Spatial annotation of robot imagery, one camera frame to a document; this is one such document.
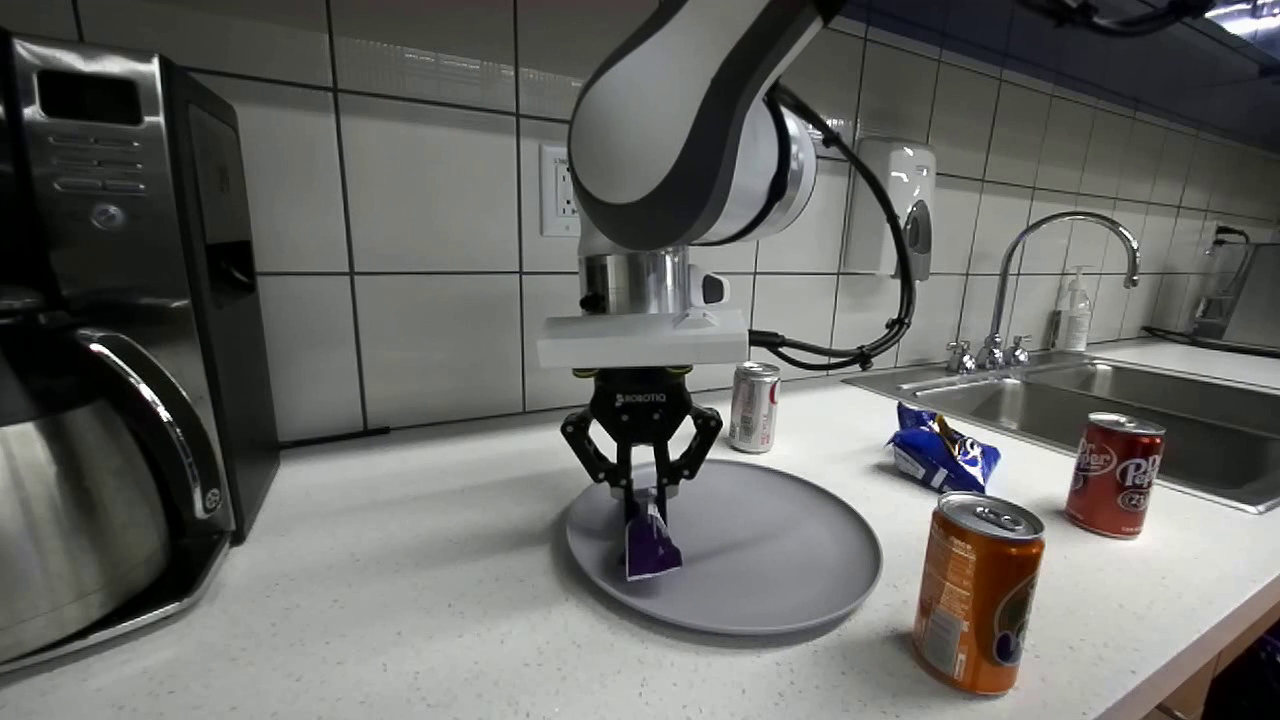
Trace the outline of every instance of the stainless steel appliance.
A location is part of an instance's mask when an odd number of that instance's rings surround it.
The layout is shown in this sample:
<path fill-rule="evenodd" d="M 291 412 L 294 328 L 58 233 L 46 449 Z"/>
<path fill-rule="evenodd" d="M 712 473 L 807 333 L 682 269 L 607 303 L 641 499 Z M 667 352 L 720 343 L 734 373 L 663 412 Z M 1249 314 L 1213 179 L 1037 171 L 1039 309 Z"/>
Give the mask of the stainless steel appliance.
<path fill-rule="evenodd" d="M 194 532 L 227 532 L 213 444 L 176 381 L 28 288 L 0 288 L 0 532 L 0 665 L 152 587 Z"/>
<path fill-rule="evenodd" d="M 1260 242 L 1241 226 L 1217 226 L 1193 343 L 1280 357 L 1280 242 Z"/>
<path fill-rule="evenodd" d="M 230 541 L 243 541 L 274 474 L 274 412 L 230 103 L 165 56 L 0 33 L 0 122 L 0 284 L 124 333 L 176 381 L 206 434 L 206 473 L 227 486 Z M 173 457 L 154 425 L 130 438 L 168 514 L 165 573 L 57 646 L 7 665 L 0 653 L 0 675 L 199 597 L 227 532 L 154 468 Z"/>

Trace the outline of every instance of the kitchen counter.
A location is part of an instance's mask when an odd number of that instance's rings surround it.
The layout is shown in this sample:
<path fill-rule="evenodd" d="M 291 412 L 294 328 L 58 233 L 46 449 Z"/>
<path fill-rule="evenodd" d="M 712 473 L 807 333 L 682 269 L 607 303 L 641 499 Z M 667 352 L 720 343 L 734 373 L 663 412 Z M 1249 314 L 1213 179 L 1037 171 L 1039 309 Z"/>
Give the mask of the kitchen counter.
<path fill-rule="evenodd" d="M 1142 343 L 1127 360 L 1260 369 L 1199 352 Z M 1254 381 L 1280 387 L 1280 360 Z M 869 514 L 877 591 L 802 642 L 686 640 L 595 600 L 554 560 L 554 514 L 584 486 L 554 418 L 289 450 L 256 536 L 191 615 L 0 687 L 0 717 L 1100 717 L 1277 581 L 1280 513 L 1157 482 L 1142 536 L 1100 541 L 1059 513 L 1072 457 L 980 433 L 1002 449 L 993 493 L 1043 514 L 1046 557 L 1019 682 L 967 698 L 909 653 L 936 497 L 879 468 L 892 401 L 823 382 L 783 393 L 759 462 Z"/>

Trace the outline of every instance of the chrome faucet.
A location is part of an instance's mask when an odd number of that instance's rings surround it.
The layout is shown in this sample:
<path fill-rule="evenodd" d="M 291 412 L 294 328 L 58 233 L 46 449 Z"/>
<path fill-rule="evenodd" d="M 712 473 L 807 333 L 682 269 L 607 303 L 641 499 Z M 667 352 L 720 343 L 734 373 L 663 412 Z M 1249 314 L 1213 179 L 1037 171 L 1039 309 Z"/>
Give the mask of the chrome faucet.
<path fill-rule="evenodd" d="M 1137 269 L 1137 250 L 1138 250 L 1138 242 L 1137 242 L 1137 235 L 1132 235 L 1116 216 L 1103 216 L 1103 212 L 1051 212 L 1051 216 L 1039 216 L 1037 223 L 1029 223 L 1023 233 L 1016 233 L 1016 238 L 1013 238 L 1007 250 L 1002 250 L 1001 288 L 997 288 L 997 309 L 993 309 L 993 333 L 982 334 L 980 357 L 974 357 L 980 369 L 1007 369 L 1007 363 L 1023 363 L 1023 360 L 1029 360 L 1023 346 L 1002 346 L 1002 343 L 1001 343 L 1013 256 L 1016 256 L 1016 250 L 1029 242 L 1029 235 L 1037 235 L 1043 223 L 1072 219 L 1072 216 L 1108 226 L 1108 233 L 1122 242 L 1122 250 L 1127 250 L 1122 288 L 1137 288 L 1137 272 L 1138 272 L 1138 269 Z"/>

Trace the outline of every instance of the soda can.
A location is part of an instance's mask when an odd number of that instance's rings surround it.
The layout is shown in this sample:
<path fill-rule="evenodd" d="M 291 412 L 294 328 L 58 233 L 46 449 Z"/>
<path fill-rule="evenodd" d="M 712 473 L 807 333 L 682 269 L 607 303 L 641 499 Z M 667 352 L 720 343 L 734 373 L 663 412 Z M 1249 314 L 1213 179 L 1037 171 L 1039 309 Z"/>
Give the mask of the soda can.
<path fill-rule="evenodd" d="M 1100 536 L 1138 536 L 1163 457 L 1163 426 L 1116 412 L 1087 412 L 1068 514 Z"/>
<path fill-rule="evenodd" d="M 1023 654 L 1039 514 L 997 497 L 942 497 L 930 513 L 917 654 L 967 695 L 1002 695 Z"/>
<path fill-rule="evenodd" d="M 778 393 L 775 363 L 742 360 L 732 373 L 732 426 L 729 426 L 732 449 L 748 457 L 759 457 L 771 449 L 775 393 Z"/>

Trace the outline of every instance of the red soda can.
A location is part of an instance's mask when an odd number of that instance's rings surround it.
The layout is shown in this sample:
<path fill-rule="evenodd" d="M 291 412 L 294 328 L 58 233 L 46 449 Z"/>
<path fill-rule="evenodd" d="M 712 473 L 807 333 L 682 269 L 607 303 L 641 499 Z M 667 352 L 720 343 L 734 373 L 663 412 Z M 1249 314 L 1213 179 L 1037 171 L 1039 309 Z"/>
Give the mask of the red soda can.
<path fill-rule="evenodd" d="M 1138 536 L 1163 457 L 1163 426 L 1121 412 L 1087 412 L 1068 514 L 1100 536 Z"/>

